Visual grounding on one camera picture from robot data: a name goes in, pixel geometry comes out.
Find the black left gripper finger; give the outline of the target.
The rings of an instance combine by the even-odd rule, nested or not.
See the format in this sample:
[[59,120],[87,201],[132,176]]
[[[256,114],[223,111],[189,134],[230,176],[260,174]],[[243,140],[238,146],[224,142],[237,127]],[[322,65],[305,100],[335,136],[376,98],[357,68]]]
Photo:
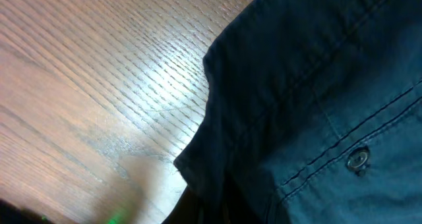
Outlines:
[[204,208],[201,199],[187,186],[171,213],[162,224],[203,224]]

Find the navy blue shorts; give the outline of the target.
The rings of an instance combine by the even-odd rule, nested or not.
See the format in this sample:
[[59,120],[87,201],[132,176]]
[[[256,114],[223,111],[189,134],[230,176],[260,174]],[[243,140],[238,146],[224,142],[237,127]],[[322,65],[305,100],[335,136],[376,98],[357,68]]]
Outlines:
[[421,222],[421,0],[253,0],[203,65],[197,223]]

